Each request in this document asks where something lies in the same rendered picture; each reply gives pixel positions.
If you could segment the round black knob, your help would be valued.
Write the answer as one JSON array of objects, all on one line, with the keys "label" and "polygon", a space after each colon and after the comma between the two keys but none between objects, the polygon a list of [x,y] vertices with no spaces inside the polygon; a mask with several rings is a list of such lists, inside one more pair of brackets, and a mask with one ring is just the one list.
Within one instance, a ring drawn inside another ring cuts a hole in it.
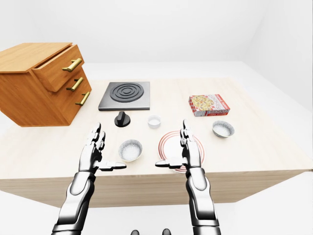
[{"label": "round black knob", "polygon": [[114,119],[114,123],[117,127],[126,127],[130,122],[130,117],[124,111],[120,111],[118,116]]}]

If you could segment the small white ramekin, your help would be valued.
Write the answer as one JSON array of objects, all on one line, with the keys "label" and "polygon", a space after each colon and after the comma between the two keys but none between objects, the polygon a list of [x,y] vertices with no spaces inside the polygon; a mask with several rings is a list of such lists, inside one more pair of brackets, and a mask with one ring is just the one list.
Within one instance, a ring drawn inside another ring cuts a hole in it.
[{"label": "small white ramekin", "polygon": [[158,115],[151,115],[148,117],[148,126],[152,129],[157,129],[161,125],[161,117]]}]

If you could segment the wooden cabinet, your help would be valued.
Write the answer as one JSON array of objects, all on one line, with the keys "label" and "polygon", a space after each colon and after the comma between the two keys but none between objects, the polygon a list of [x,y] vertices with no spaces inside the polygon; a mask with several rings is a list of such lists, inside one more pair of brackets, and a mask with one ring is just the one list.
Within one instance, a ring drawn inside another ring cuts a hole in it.
[{"label": "wooden cabinet", "polygon": [[67,126],[65,99],[53,99],[32,71],[73,43],[23,43],[0,52],[0,111],[22,127]]}]

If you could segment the large wooden drawer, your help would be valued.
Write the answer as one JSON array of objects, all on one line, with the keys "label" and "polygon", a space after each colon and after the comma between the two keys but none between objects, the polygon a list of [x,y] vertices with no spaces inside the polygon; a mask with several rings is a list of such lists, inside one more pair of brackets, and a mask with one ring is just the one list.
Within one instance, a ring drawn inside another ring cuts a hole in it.
[{"label": "large wooden drawer", "polygon": [[[71,66],[72,60],[77,59],[81,59],[81,63],[76,63],[77,66],[72,72],[63,70]],[[57,92],[69,79],[81,72],[83,63],[78,46],[72,45],[39,67],[33,68],[32,71],[48,91]]]}]

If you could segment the red printed cookie box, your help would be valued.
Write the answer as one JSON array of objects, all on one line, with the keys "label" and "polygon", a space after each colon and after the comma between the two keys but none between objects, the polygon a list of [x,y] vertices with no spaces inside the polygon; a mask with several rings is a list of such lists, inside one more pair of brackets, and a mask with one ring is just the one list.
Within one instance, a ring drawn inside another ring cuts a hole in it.
[{"label": "red printed cookie box", "polygon": [[188,102],[195,117],[225,116],[230,111],[219,94],[192,95]]}]

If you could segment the flat dark stove plate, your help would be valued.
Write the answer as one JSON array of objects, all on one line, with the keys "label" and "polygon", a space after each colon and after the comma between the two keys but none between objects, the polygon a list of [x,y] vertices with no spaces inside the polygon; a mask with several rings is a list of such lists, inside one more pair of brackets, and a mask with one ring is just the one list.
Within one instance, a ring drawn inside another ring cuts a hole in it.
[{"label": "flat dark stove plate", "polygon": [[99,103],[99,111],[150,109],[150,82],[110,82]]}]

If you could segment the white plate with red rings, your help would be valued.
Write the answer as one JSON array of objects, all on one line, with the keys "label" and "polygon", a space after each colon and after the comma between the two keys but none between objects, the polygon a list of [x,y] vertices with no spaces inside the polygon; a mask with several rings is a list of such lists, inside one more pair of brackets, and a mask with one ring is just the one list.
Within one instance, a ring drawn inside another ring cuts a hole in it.
[{"label": "white plate with red rings", "polygon": [[[194,140],[198,145],[200,158],[201,158],[201,165],[203,165],[203,162],[205,161],[205,149],[202,143],[200,142],[200,140],[196,136],[194,136]],[[180,131],[179,130],[166,133],[159,141],[158,152],[159,152],[159,157],[161,160],[181,158],[182,150],[183,148],[180,145]],[[172,170],[177,173],[186,172],[185,166],[182,166],[178,169],[172,169]]]}]

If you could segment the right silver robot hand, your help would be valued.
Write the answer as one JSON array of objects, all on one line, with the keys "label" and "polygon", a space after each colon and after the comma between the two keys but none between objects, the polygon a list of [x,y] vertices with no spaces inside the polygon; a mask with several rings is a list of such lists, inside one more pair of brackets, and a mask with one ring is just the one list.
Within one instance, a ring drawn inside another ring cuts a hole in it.
[{"label": "right silver robot hand", "polygon": [[183,120],[183,128],[180,130],[180,145],[182,147],[182,157],[175,160],[161,160],[155,163],[156,167],[167,167],[178,169],[182,166],[188,170],[190,168],[201,167],[201,157],[198,145],[194,139],[193,132],[187,119]]}]

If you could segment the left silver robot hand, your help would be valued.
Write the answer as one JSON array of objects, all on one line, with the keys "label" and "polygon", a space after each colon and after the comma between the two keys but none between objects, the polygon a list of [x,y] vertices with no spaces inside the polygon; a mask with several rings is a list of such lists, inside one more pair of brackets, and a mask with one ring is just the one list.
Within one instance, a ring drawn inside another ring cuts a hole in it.
[{"label": "left silver robot hand", "polygon": [[101,131],[101,123],[96,123],[88,135],[79,162],[79,171],[88,171],[93,174],[99,169],[101,171],[113,171],[114,169],[125,169],[125,163],[103,160],[102,150],[105,147],[104,131]]}]

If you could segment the patterned grey bowl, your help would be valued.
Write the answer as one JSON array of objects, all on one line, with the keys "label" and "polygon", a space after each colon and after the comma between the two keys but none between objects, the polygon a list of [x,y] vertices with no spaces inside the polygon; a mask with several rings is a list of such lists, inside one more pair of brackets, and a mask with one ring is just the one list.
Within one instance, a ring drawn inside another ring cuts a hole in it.
[{"label": "patterned grey bowl", "polygon": [[142,144],[137,140],[124,141],[118,150],[120,158],[127,162],[135,161],[142,153]]},{"label": "patterned grey bowl", "polygon": [[234,127],[226,121],[218,120],[212,124],[213,133],[220,138],[228,138],[235,133]]}]

